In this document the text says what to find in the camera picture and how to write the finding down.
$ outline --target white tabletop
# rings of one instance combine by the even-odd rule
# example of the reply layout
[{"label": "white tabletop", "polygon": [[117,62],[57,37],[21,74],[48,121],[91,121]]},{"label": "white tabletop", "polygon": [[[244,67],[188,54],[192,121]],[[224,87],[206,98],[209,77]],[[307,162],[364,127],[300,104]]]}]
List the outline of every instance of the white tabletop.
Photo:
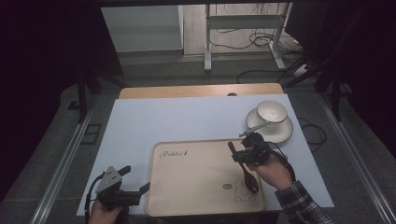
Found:
[{"label": "white tabletop", "polygon": [[[132,166],[132,172],[123,177],[121,189],[132,191],[145,185],[149,182],[151,151],[158,143],[237,138],[247,128],[248,112],[264,100],[278,101],[288,110],[293,134],[278,145],[288,155],[296,178],[320,206],[334,207],[287,94],[117,100],[83,199],[92,181],[110,165],[118,170]],[[281,210],[276,189],[264,182],[262,185],[265,210]],[[84,215],[84,203],[81,200],[78,216]],[[145,205],[146,195],[138,206],[131,207],[130,213],[146,215]]]}]

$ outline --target wall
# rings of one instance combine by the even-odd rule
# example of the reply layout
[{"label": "wall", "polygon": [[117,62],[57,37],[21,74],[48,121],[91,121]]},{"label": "wall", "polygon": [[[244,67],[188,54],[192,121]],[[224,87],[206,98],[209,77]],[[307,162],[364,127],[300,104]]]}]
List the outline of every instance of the wall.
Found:
[{"label": "wall", "polygon": [[178,6],[103,7],[117,52],[182,49],[182,11]]}]

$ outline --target rectangular tray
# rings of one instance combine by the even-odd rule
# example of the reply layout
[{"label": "rectangular tray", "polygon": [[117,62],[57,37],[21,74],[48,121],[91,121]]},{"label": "rectangular tray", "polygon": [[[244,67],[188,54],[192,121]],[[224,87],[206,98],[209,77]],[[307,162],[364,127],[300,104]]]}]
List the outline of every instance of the rectangular tray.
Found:
[{"label": "rectangular tray", "polygon": [[227,143],[244,149],[241,139],[167,142],[152,151],[146,210],[153,217],[260,212],[260,191],[251,193]]}]

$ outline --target person's left hand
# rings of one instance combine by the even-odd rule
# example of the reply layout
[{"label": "person's left hand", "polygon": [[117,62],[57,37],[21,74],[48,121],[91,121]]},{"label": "person's left hand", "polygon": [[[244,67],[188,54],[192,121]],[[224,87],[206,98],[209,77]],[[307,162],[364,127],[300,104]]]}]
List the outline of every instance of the person's left hand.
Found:
[{"label": "person's left hand", "polygon": [[90,221],[88,224],[114,224],[122,207],[116,207],[113,210],[107,210],[99,200],[92,205]]}]

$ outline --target gray floor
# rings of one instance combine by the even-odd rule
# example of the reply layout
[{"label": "gray floor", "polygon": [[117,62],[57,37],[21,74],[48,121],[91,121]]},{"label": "gray floor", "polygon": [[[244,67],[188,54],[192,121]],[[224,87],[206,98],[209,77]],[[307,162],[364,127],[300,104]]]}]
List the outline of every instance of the gray floor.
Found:
[{"label": "gray floor", "polygon": [[[120,61],[125,74],[120,80],[133,87],[234,84],[236,77],[244,71],[276,69],[269,53],[216,56],[211,73],[204,72],[203,57],[174,55],[131,58],[123,55]],[[274,82],[278,76],[278,72],[249,73],[239,80],[241,83]],[[87,184],[111,108],[120,93],[118,86],[104,79],[100,81],[102,92],[96,96],[89,95],[90,99],[96,99],[90,124],[102,125],[98,139],[94,142],[90,135],[84,135],[81,139],[83,144],[78,146],[69,172],[49,211],[47,223],[84,222],[83,217],[76,217],[75,213]],[[318,151],[313,152],[335,205],[334,208],[326,210],[337,223],[383,223],[371,195],[363,186],[359,174],[323,109],[321,95],[313,89],[314,81],[315,78],[311,77],[293,88],[285,89],[285,93],[288,94],[297,117],[309,119],[327,134],[325,144]],[[76,86],[64,91],[62,104],[46,135],[7,197],[0,203],[0,223],[28,223],[32,219],[53,172],[78,127],[78,111],[67,109],[71,102],[77,100]],[[391,206],[396,207],[396,178],[392,175],[396,171],[396,161],[355,114],[347,103],[347,98],[342,98],[340,109],[342,123],[359,149],[362,159]],[[318,140],[318,134],[313,130],[304,129],[304,134],[309,141]],[[132,223],[144,223],[144,219],[140,217],[131,217],[131,219]],[[287,223],[287,221],[281,217],[278,223]]]}]

